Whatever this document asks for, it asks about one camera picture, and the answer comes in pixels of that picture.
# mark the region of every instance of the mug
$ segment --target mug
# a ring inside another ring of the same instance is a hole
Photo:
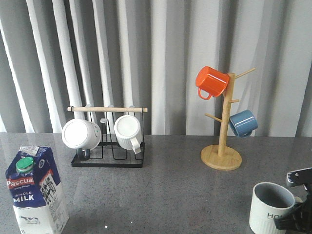
[[[100,127],[84,119],[72,119],[62,129],[62,140],[72,149],[92,150],[101,141]]]
[[[299,197],[286,188],[270,183],[258,183],[253,188],[249,215],[249,226],[255,234],[285,234],[286,230],[276,228],[274,218],[280,218],[293,209]]]
[[[257,120],[250,110],[245,110],[230,117],[229,125],[235,136],[245,138],[258,128]]]
[[[114,125],[114,131],[122,148],[133,150],[135,154],[141,152],[142,133],[140,122],[136,117],[130,115],[119,117]]]
[[[203,67],[196,77],[196,86],[198,87],[198,95],[209,100],[212,96],[220,96],[229,83],[229,75],[221,73],[211,67]],[[208,97],[201,95],[201,90],[209,93]]]

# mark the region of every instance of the white carton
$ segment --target white carton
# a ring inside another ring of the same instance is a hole
[[[17,172],[15,164],[32,157],[31,172]],[[68,220],[62,184],[49,147],[22,146],[6,171],[7,186],[22,234],[61,234]]]

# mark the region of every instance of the wooden dowel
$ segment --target wooden dowel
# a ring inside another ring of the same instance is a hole
[[[220,123],[222,123],[222,120],[221,120],[221,119],[219,119],[219,118],[217,118],[217,117],[214,117],[214,116],[212,116],[212,115],[210,115],[210,114],[208,114],[208,113],[206,113],[205,116],[208,116],[208,117],[210,117],[210,118],[213,118],[213,119],[215,119],[216,121],[219,121]]]
[[[230,100],[229,103],[239,102],[239,99]]]
[[[242,77],[242,76],[244,76],[244,75],[246,75],[246,74],[248,74],[248,73],[250,73],[250,72],[253,72],[254,70],[255,70],[255,68],[252,68],[252,69],[250,69],[250,70],[248,70],[248,71],[246,71],[246,72],[243,72],[242,74],[237,75],[237,76],[235,77],[235,79],[240,78],[240,77]]]
[[[147,113],[147,108],[125,108],[125,107],[67,107],[68,111],[94,111],[94,112],[140,112]]]

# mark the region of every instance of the orange mug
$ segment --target orange mug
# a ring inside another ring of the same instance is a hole
[[[196,77],[198,95],[204,100],[209,100],[212,96],[217,97],[221,95],[228,83],[229,75],[207,66],[203,67]],[[209,93],[208,97],[203,97],[201,90]]]

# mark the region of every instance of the mug rack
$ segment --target mug rack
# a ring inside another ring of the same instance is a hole
[[[82,152],[82,149],[77,149],[76,154],[71,162],[72,167],[143,167],[145,142],[144,142],[144,113],[147,113],[147,108],[136,107],[68,107],[68,111],[82,111],[82,112],[103,112],[104,118],[101,118],[101,141],[98,146],[90,153]],[[135,154],[132,150],[123,149],[117,142],[115,135],[111,134],[110,122],[108,113],[112,113],[113,125],[115,124],[115,112],[124,112],[128,115],[133,113],[141,113],[141,129],[142,142],[140,144],[141,152]]]
[[[219,119],[208,113],[205,116],[213,118],[214,120],[221,123],[220,136],[218,145],[209,145],[202,149],[200,153],[201,160],[209,167],[222,171],[231,171],[237,169],[242,163],[242,157],[239,152],[235,149],[226,146],[227,132],[230,119],[230,110],[232,103],[239,102],[238,99],[232,99],[235,79],[242,77],[252,71],[255,68],[250,69],[240,75],[235,75],[234,73],[228,73],[229,83],[222,93],[223,99],[223,109],[222,109],[222,119]]]

